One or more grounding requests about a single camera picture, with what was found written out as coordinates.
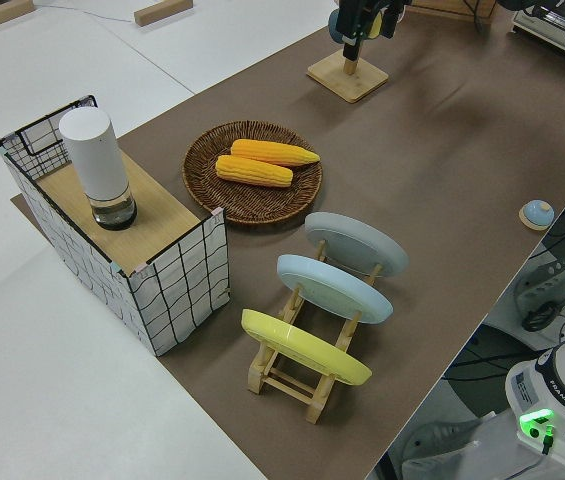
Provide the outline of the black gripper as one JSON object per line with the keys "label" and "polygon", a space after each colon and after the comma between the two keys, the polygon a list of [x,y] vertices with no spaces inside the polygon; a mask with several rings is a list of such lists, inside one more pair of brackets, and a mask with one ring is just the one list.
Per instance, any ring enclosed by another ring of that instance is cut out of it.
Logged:
{"label": "black gripper", "polygon": [[338,1],[337,5],[337,42],[345,43],[343,56],[348,60],[359,58],[357,41],[392,38],[404,16],[403,1]]}

